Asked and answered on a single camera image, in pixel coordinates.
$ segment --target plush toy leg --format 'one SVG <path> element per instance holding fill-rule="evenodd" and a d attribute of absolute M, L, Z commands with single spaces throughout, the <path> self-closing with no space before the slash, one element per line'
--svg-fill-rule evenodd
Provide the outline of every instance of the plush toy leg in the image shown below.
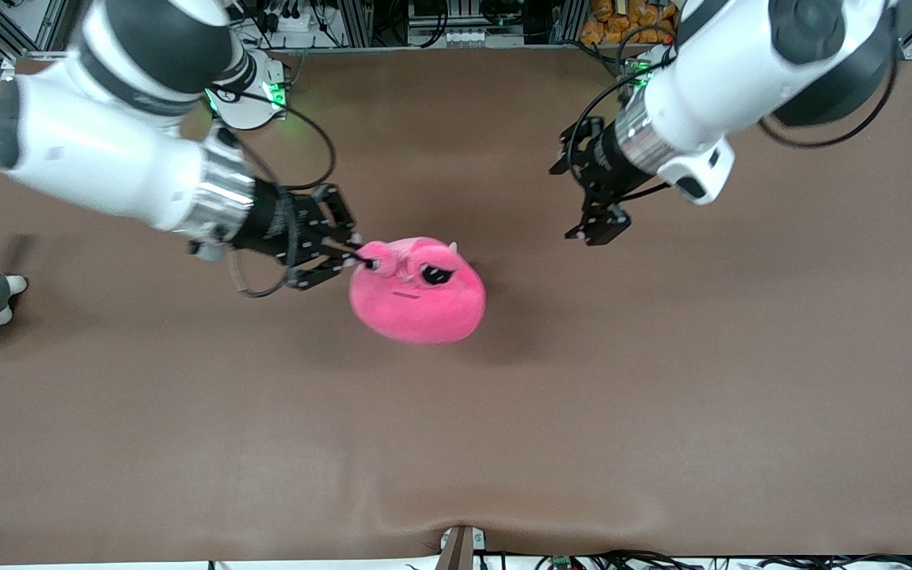
<path fill-rule="evenodd" d="M 0 327 L 10 321 L 12 321 L 12 310 L 11 308 L 6 307 L 4 310 L 0 311 Z"/>
<path fill-rule="evenodd" d="M 26 291 L 26 279 L 23 279 L 20 275 L 10 275 L 6 277 L 6 281 L 9 282 L 10 295 L 20 295 L 23 291 Z"/>

